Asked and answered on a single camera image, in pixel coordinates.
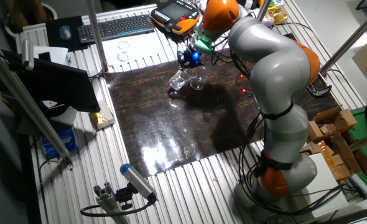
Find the keyboard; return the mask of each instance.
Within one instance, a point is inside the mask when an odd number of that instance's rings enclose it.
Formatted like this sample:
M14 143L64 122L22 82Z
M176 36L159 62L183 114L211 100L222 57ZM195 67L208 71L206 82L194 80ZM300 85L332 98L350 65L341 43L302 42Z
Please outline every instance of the keyboard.
M102 40L154 32L150 15L132 16L98 24ZM91 25L77 27L81 44L94 43Z

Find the blue light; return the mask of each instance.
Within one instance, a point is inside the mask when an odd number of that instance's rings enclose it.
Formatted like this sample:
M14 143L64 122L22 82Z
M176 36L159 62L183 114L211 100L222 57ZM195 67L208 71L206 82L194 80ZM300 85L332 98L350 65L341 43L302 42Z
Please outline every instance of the blue light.
M200 54L198 52L193 53L192 58L194 60L198 60L200 58Z

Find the black monitor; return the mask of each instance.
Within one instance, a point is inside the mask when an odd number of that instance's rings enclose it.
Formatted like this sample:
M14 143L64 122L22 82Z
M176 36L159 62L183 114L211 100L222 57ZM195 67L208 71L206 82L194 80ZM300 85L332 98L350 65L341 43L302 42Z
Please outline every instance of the black monitor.
M9 59L21 62L21 55L2 50ZM87 72L46 60L34 59L32 71L17 72L22 83L36 100L50 100L82 112L99 112ZM0 80L0 91L8 91Z

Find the yellow object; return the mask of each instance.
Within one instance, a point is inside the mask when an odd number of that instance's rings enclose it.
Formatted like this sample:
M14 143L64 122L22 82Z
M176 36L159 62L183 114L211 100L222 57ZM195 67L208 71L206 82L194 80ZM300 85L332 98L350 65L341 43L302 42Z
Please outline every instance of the yellow object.
M319 143L313 143L310 142L311 148L314 152L320 152L323 156L323 158L325 159L328 168L330 169L330 171L332 172L335 180L339 181L339 180L345 180L346 178L342 175L341 171L339 170L339 168L334 164L333 159L332 159L332 155L330 155L327 145L325 144L325 141L321 141Z
M270 12L269 16L273 18L273 24L278 25L285 23L289 19L289 15L284 9L278 9L274 12Z

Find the glass cup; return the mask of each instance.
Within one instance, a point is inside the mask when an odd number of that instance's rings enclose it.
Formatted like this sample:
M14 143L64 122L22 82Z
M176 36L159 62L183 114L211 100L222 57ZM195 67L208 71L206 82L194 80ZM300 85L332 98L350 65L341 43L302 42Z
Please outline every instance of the glass cup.
M204 66L193 68L189 71L192 78L190 81L190 87L194 90L201 90L206 84L208 78L208 71Z
M169 84L171 88L175 90L180 90L186 82L193 79L185 70L178 70L178 72L170 78Z

